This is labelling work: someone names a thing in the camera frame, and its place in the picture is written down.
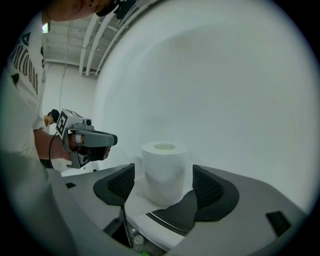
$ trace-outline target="toilet paper roll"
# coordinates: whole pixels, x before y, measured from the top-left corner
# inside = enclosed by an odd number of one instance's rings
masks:
[[[189,154],[183,143],[157,141],[142,146],[145,196],[165,208],[183,198]]]

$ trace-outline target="pipe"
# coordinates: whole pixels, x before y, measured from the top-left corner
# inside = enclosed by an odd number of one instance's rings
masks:
[[[107,16],[105,16],[104,20],[102,21],[101,23],[101,26],[99,27],[99,30],[98,32],[96,33],[95,35],[95,38],[93,40],[93,43],[92,43],[92,47],[91,47],[91,51],[90,51],[90,55],[89,55],[89,58],[88,58],[88,63],[86,65],[86,71],[85,71],[85,75],[86,76],[89,76],[89,71],[90,71],[90,67],[91,67],[91,63],[92,63],[92,59],[95,55],[95,51],[98,47],[98,44],[99,44],[99,41],[103,35],[103,33],[105,32],[106,30],[106,27],[108,25],[108,23],[111,21],[111,19],[114,17],[114,11],[115,11],[116,8],[114,8],[114,10],[112,12],[110,12]]]
[[[80,65],[79,65],[79,75],[82,76],[82,71],[84,70],[84,62],[85,62],[85,56],[87,47],[89,44],[90,36],[92,34],[92,31],[94,30],[94,27],[98,21],[99,17],[96,14],[93,14],[89,26],[86,29],[85,36],[82,43],[82,49],[81,49],[81,55],[80,55]]]
[[[110,42],[110,44],[108,45],[107,49],[105,50],[102,59],[100,60],[99,66],[96,69],[95,75],[98,75],[98,72],[100,70],[100,67],[102,65],[102,63],[104,62],[105,58],[107,57],[107,54],[109,53],[111,47],[113,46],[113,44],[115,43],[115,41],[117,40],[117,38],[121,35],[122,31],[128,27],[128,25],[131,23],[132,20],[134,20],[140,13],[142,13],[145,9],[147,9],[149,6],[148,5],[144,5],[141,6],[140,9],[138,9],[127,21],[126,23],[119,29],[119,31],[116,33],[116,35],[114,36],[114,38],[112,39],[112,41]]]

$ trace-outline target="black rubber pad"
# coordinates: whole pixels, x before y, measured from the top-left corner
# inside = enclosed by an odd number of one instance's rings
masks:
[[[97,197],[108,205],[123,206],[135,185],[135,164],[116,171],[93,185]]]
[[[153,211],[147,216],[181,236],[185,236],[195,222],[218,222],[237,206],[239,191],[228,180],[193,166],[193,190],[175,205]]]

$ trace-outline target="white toilet paper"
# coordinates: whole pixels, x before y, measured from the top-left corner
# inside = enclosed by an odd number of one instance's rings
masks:
[[[166,208],[181,201],[188,158],[183,143],[157,141],[142,146],[143,189],[153,204]]]
[[[157,143],[157,144],[173,144],[175,146],[175,151],[177,152],[179,149],[180,149],[180,146],[182,146],[183,144],[179,143],[172,143],[172,142],[169,142],[169,143]],[[158,184],[157,182],[155,183],[155,187],[150,187],[150,183],[147,179],[146,179],[146,175],[136,175],[135,176],[135,179],[134,179],[134,186],[133,186],[133,189],[128,197],[128,199],[126,200],[125,202],[125,205],[124,205],[124,208],[125,208],[125,213],[128,217],[128,220],[129,219],[132,219],[132,218],[135,218],[137,216],[140,216],[140,215],[144,215],[144,214],[147,214],[147,213],[151,213],[153,211],[156,211],[156,210],[161,210],[161,209],[166,209],[168,208],[169,206],[171,205],[174,205],[175,202],[178,203],[180,200],[182,200],[182,198],[189,192],[191,191],[193,188],[192,188],[192,182],[193,182],[193,172],[192,172],[192,165],[189,161],[189,155],[188,153],[187,154],[184,154],[183,153],[184,150],[181,150],[181,155],[179,156],[180,159],[181,159],[181,163],[183,163],[183,158],[186,157],[187,159],[187,167],[185,169],[185,177],[184,177],[184,180],[182,181],[183,182],[183,188],[182,188],[182,195],[180,196],[180,198],[178,198],[177,200],[172,200],[170,204],[167,204],[167,205],[160,205],[161,203],[163,203],[163,200],[159,200],[159,198],[155,198],[155,196],[149,196],[147,197],[146,195],[146,192],[150,192],[150,190],[154,189],[154,188],[157,188],[159,189],[161,186],[161,184]],[[146,151],[142,151],[142,154],[144,154],[144,156],[148,155],[148,150]],[[158,159],[161,158],[161,156],[164,157],[164,154],[165,154],[165,151],[162,151],[160,153],[160,155],[157,157]],[[149,166],[152,164],[152,161],[144,161],[144,163]],[[135,162],[135,173],[143,173],[143,170],[142,169],[138,169],[138,168],[143,168],[144,164],[138,164],[138,162]],[[146,170],[146,166],[144,167],[144,171],[145,172],[152,172],[154,171],[155,169],[152,168],[149,168],[148,170]],[[164,168],[161,169],[161,171],[159,171],[158,173],[156,173],[157,175],[159,175],[160,173],[164,173],[166,170]],[[176,180],[176,182],[178,184],[181,183],[181,180]],[[179,188],[180,185],[177,185],[177,184],[174,184],[173,186],[176,186],[175,187],[175,190],[177,188]]]

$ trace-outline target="person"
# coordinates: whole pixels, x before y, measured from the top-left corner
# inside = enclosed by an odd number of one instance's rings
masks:
[[[7,110],[3,117],[5,123],[0,124],[5,135],[0,141],[1,150],[38,160],[49,159],[53,136],[42,129],[44,120],[39,116],[44,73],[42,26],[50,21],[72,21],[93,13],[104,16],[116,7],[115,4],[111,0],[52,0],[31,20],[9,55],[1,77],[1,104],[2,109]],[[69,134],[68,139],[70,149],[74,149],[78,145],[75,134]],[[59,137],[54,141],[51,155],[51,159],[58,158],[71,159]]]
[[[47,115],[43,117],[44,120],[44,128],[43,131],[46,134],[50,134],[50,125],[53,125],[54,123],[58,122],[58,118],[60,116],[60,113],[56,109],[52,109]]]

